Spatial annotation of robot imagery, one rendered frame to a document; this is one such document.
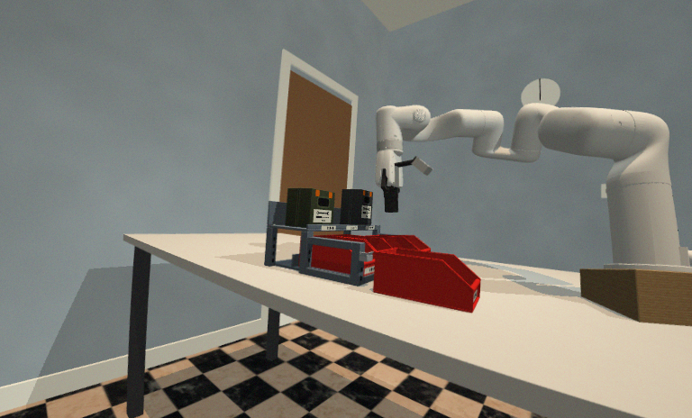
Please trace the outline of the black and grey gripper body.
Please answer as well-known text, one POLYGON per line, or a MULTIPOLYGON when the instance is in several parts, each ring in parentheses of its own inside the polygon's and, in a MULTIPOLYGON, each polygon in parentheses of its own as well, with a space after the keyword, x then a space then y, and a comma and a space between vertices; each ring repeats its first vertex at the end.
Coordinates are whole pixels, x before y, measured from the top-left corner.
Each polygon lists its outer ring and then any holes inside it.
POLYGON ((387 186, 401 188, 403 186, 403 170, 402 167, 399 168, 395 166, 395 163, 402 162, 401 155, 403 154, 403 151, 398 149, 386 149, 377 152, 377 154, 376 185, 381 187, 382 171, 383 168, 385 168, 387 186))

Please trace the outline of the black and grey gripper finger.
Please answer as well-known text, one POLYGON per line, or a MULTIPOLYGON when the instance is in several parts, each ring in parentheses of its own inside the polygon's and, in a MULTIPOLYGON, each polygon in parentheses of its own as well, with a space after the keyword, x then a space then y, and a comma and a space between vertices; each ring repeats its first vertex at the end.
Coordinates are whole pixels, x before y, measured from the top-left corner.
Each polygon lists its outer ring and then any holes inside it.
POLYGON ((396 198, 394 197, 394 187, 387 186, 387 176, 386 169, 383 168, 382 179, 381 179, 381 189, 384 191, 385 198, 385 212, 391 213, 396 211, 396 198), (391 190, 390 190, 391 189, 391 190))
POLYGON ((392 213, 397 213, 398 212, 398 193, 400 193, 400 188, 394 187, 394 192, 395 192, 395 198, 396 198, 396 211, 392 213))

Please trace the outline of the grey metal shelf rack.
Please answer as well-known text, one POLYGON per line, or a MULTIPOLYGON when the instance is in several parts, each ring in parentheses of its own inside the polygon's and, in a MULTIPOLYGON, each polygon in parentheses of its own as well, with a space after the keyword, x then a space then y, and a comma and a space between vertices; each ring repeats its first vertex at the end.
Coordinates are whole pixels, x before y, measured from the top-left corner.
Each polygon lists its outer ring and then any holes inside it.
POLYGON ((299 274, 311 277, 319 277, 352 286, 361 286, 374 281, 374 273, 363 276, 364 262, 373 260, 373 252, 365 252, 365 242, 344 241, 313 237, 314 232, 334 232, 343 231, 343 234, 351 234, 351 231, 372 231, 372 235, 395 235, 380 233, 380 225, 340 225, 341 208, 334 207, 333 224, 307 224, 306 228, 285 226, 287 203, 269 201, 265 261, 264 266, 278 266, 282 268, 299 269, 299 274), (299 253, 292 254, 292 259, 276 261, 278 228, 302 231, 300 260, 299 253), (302 228, 302 229, 298 229, 302 228), (331 270, 313 268, 312 249, 313 245, 332 247, 338 249, 351 250, 351 274, 335 272, 331 270), (292 265, 291 265, 292 260, 292 265), (299 261, 299 267, 298 267, 299 261), (364 261, 364 262, 363 262, 364 261))

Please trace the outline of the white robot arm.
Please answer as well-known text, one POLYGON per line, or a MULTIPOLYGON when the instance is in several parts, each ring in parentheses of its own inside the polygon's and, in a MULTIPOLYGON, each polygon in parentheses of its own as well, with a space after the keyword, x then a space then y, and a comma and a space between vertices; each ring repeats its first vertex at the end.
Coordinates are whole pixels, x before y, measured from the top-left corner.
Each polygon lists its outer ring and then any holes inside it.
POLYGON ((692 273, 692 250, 679 245, 669 175, 669 127, 656 115, 527 104, 516 116, 510 149, 500 146, 504 118, 496 111, 457 109, 431 119, 420 105, 384 106, 376 113, 376 125, 377 152, 403 150, 403 141, 467 137, 473 138, 472 152, 489 159, 534 162, 542 145, 613 159, 606 194, 614 264, 604 268, 692 273))

